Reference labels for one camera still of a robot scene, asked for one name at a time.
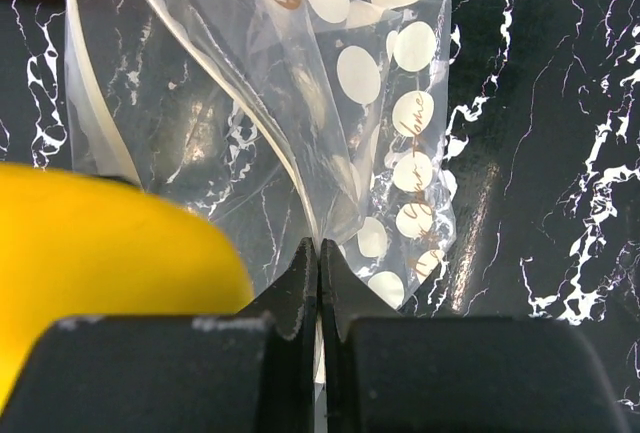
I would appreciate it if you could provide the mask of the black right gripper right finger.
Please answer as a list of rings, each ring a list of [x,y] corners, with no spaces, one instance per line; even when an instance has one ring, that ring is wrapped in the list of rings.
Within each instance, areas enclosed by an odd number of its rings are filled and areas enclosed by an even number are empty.
[[[319,254],[332,432],[624,432],[592,345],[545,319],[405,317]]]

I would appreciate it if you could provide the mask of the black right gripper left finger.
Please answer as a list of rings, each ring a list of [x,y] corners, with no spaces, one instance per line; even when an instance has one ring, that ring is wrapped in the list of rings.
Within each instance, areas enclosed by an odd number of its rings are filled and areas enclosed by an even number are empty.
[[[32,348],[5,432],[310,432],[318,264],[288,269],[231,316],[72,317]]]

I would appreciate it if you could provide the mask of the yellow mango toy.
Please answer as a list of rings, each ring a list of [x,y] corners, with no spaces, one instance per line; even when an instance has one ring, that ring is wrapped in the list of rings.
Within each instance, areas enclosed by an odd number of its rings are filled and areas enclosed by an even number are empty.
[[[1,166],[1,393],[69,316],[234,313],[254,290],[225,234],[113,180]]]

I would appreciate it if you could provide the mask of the polka dot zip bag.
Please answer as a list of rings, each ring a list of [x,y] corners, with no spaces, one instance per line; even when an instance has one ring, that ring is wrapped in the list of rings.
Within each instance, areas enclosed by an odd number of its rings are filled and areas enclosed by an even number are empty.
[[[402,306],[455,240],[451,0],[65,0],[73,168],[222,229],[265,290],[304,237]]]

